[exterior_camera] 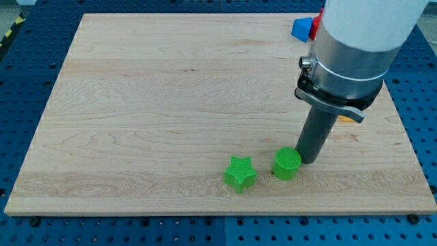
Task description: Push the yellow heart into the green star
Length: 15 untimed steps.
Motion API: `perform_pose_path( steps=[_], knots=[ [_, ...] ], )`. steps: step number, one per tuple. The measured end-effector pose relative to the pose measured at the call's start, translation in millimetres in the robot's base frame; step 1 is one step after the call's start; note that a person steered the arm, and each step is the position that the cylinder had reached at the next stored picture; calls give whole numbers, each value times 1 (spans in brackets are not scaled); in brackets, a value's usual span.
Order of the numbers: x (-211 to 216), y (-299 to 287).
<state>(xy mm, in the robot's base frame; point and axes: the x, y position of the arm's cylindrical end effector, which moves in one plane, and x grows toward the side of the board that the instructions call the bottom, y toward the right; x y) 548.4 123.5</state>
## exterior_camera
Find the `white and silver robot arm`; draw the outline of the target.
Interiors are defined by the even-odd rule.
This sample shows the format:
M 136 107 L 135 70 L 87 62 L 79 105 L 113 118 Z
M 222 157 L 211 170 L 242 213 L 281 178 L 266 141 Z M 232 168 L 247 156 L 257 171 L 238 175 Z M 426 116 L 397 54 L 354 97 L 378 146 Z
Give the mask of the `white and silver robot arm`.
M 309 80 L 337 98 L 376 93 L 427 4 L 427 0 L 327 0 L 309 54 Z

